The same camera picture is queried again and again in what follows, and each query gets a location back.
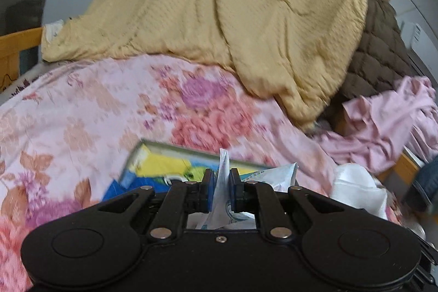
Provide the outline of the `white tissue pack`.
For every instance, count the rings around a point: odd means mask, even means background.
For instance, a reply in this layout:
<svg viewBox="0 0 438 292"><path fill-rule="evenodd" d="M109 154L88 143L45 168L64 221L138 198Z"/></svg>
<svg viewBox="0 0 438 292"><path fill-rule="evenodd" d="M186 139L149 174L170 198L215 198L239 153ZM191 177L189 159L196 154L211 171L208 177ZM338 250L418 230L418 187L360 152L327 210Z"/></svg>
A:
<svg viewBox="0 0 438 292"><path fill-rule="evenodd" d="M232 161L228 151L220 150L219 164L213 167L215 173L212 207L208 213L189 215L187 228L197 230L253 230L256 229L255 216L248 212L236 213L231 207L229 191L230 170L237 169L241 181L260 181L269 184L275 191L285 193L296 181L298 165L286 164L265 168L257 164Z"/></svg>

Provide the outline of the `white cloth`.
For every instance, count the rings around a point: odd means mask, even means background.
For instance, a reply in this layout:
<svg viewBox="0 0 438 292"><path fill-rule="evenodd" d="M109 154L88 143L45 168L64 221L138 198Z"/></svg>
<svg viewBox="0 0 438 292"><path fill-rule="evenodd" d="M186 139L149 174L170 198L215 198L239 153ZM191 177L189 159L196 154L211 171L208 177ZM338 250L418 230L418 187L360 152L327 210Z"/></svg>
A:
<svg viewBox="0 0 438 292"><path fill-rule="evenodd" d="M388 192L359 164L342 164L335 169L330 198L388 220Z"/></svg>

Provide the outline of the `pink floral bedsheet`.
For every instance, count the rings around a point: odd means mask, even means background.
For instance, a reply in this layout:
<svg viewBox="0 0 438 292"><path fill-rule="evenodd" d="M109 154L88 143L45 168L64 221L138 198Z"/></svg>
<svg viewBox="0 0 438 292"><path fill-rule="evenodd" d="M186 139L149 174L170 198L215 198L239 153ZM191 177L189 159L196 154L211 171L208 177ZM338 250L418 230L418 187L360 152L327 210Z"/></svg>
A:
<svg viewBox="0 0 438 292"><path fill-rule="evenodd" d="M328 195L336 164L276 101L231 73L170 56L55 67L1 105L1 290L26 291L24 237L101 201L141 139L266 166L298 165Z"/></svg>

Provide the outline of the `pink crumpled cloth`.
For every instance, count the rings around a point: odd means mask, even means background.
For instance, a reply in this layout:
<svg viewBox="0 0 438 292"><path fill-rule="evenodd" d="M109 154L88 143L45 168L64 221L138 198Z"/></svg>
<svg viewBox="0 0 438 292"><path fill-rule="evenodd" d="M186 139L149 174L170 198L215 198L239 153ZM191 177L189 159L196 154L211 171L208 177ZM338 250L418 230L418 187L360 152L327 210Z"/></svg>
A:
<svg viewBox="0 0 438 292"><path fill-rule="evenodd" d="M422 161L437 157L436 91L427 77L406 76L395 90L343 104L344 133L316 136L337 164L355 163L372 174L395 165L404 148Z"/></svg>

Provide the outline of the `yellow quilted blanket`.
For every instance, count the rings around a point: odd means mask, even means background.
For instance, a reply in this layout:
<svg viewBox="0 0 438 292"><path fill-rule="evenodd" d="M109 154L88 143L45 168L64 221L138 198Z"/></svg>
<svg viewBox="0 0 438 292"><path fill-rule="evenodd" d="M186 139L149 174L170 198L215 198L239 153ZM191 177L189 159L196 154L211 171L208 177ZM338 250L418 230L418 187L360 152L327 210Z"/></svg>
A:
<svg viewBox="0 0 438 292"><path fill-rule="evenodd" d="M45 42L42 57L169 54L234 72L308 128L344 82L367 0L93 0Z"/></svg>

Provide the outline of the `blue denim jeans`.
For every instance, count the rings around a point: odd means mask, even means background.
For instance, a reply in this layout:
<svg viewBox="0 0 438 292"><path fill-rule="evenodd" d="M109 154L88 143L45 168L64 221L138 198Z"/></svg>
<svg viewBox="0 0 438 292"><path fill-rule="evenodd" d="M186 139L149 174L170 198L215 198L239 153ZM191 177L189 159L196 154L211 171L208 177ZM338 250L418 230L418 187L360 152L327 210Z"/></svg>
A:
<svg viewBox="0 0 438 292"><path fill-rule="evenodd" d="M413 211L437 214L437 158L421 167L404 197L404 203Z"/></svg>

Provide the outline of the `brown puffer jacket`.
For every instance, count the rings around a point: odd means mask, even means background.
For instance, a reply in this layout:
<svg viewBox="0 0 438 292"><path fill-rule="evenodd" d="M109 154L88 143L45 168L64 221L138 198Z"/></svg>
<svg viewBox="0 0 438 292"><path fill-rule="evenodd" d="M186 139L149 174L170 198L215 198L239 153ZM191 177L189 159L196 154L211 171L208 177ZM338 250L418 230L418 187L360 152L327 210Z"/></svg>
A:
<svg viewBox="0 0 438 292"><path fill-rule="evenodd" d="M344 83L320 118L332 124L341 113L343 103L393 90L396 81L413 75L395 9L388 1L367 0L362 38L347 68Z"/></svg>

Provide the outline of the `white air conditioner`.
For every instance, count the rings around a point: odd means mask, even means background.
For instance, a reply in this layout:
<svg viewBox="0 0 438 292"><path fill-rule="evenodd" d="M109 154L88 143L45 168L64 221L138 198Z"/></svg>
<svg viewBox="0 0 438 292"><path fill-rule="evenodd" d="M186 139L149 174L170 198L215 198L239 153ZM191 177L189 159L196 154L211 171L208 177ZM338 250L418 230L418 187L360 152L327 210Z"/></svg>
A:
<svg viewBox="0 0 438 292"><path fill-rule="evenodd" d="M437 48L424 29L403 21L401 37L414 67L425 76L437 77Z"/></svg>

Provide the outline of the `wooden bed frame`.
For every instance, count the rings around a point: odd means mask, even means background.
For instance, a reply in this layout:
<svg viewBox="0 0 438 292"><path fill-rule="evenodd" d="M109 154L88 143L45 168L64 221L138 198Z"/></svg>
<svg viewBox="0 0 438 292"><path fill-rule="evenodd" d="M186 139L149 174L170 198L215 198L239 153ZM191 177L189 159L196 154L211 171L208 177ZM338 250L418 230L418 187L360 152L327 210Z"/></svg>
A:
<svg viewBox="0 0 438 292"><path fill-rule="evenodd" d="M41 44L42 30L37 27L0 37L1 92L19 77L20 52Z"/></svg>

